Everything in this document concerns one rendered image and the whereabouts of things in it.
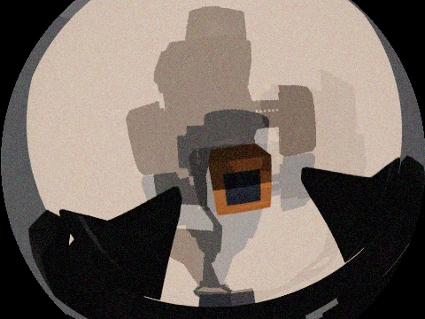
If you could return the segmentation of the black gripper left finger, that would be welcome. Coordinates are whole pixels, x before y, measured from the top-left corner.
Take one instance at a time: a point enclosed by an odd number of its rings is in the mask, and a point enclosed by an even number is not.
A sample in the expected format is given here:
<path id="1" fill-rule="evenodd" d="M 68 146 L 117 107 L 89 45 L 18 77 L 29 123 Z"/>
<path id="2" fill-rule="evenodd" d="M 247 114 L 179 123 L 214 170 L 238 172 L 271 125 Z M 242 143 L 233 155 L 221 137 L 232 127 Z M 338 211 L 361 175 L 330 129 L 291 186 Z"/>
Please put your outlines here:
<path id="1" fill-rule="evenodd" d="M 109 221 L 59 210 L 71 235 L 99 249 L 128 280 L 160 300 L 181 215 L 180 187 L 170 188 Z"/>

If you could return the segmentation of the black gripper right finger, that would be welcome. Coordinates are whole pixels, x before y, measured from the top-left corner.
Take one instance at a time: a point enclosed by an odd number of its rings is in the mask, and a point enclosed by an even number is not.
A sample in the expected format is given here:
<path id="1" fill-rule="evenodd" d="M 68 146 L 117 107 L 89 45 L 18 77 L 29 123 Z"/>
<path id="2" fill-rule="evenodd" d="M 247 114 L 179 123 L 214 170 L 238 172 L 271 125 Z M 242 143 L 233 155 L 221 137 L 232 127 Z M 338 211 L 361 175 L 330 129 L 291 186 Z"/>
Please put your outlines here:
<path id="1" fill-rule="evenodd" d="M 369 232 L 393 177 L 399 174 L 400 157 L 373 177 L 334 173 L 317 167 L 302 167 L 301 183 L 320 210 L 336 241 L 344 263 L 364 248 Z"/>

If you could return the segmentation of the orange block with dark square face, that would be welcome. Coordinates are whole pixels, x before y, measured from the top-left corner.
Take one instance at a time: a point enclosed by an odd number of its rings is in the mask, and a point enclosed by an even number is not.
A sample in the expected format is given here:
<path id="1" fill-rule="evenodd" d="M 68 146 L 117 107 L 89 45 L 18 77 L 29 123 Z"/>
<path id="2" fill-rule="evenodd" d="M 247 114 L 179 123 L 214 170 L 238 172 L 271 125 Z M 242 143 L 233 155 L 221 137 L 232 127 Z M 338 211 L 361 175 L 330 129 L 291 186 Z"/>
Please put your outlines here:
<path id="1" fill-rule="evenodd" d="M 272 155 L 256 143 L 212 149 L 209 159 L 217 215 L 270 208 Z"/>

